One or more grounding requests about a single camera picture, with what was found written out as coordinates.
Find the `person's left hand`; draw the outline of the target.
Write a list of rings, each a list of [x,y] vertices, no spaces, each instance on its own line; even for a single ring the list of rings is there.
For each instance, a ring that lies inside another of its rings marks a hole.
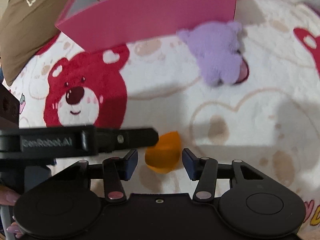
[[[6,239],[19,239],[23,236],[12,216],[13,206],[20,195],[12,189],[1,185],[1,221]]]

